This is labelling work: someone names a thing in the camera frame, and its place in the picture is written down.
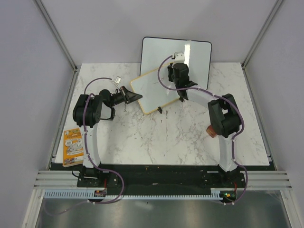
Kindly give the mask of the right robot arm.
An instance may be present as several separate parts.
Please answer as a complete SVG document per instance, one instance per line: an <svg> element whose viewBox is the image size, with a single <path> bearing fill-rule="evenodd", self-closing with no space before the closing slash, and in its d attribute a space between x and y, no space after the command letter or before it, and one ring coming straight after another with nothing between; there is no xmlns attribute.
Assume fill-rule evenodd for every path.
<svg viewBox="0 0 304 228"><path fill-rule="evenodd" d="M211 129L218 136L219 141L219 167L223 172L217 176L218 183L223 187L230 186L235 181L231 171L238 166L235 162L233 140L244 123L234 96L232 94L217 96L198 88L198 84L190 80L188 65L184 63L170 63L167 69L168 80L174 83L180 98L208 109Z"/></svg>

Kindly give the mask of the small yellow-framed whiteboard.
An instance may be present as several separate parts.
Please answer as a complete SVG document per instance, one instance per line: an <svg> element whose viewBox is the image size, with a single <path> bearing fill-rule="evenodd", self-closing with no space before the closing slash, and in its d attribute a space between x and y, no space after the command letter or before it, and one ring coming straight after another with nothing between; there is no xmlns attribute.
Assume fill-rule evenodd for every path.
<svg viewBox="0 0 304 228"><path fill-rule="evenodd" d="M160 84L157 72L156 68L130 81L133 92L142 95L138 103L144 114L155 112L180 98L176 91Z"/></svg>

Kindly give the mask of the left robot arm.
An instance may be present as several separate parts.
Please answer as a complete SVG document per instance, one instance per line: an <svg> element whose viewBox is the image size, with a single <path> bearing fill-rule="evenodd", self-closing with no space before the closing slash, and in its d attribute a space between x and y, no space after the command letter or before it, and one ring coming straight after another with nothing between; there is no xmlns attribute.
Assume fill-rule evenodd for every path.
<svg viewBox="0 0 304 228"><path fill-rule="evenodd" d="M115 106L121 103L130 104L143 98L125 86L113 94L103 89L99 94L81 94L73 109L73 120L80 127L84 141L84 161L86 168L96 168L101 165L97 145L97 125L101 120L112 121L115 117Z"/></svg>

